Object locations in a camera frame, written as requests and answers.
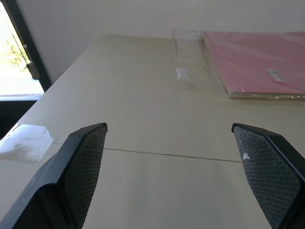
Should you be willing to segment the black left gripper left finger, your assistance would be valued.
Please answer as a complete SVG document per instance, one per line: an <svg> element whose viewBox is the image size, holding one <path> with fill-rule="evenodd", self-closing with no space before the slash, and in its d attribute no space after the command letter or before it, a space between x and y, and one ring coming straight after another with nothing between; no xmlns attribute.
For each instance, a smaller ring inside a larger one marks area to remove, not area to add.
<svg viewBox="0 0 305 229"><path fill-rule="evenodd" d="M2 229L81 229L100 173L108 127L98 123L71 133L6 213Z"/></svg>

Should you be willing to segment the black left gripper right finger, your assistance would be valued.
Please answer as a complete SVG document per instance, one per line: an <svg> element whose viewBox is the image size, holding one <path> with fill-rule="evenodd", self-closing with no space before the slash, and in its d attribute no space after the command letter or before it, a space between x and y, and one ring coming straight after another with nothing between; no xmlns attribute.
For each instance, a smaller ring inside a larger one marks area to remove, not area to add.
<svg viewBox="0 0 305 229"><path fill-rule="evenodd" d="M249 187L273 229L305 227L305 159L280 134L234 123Z"/></svg>

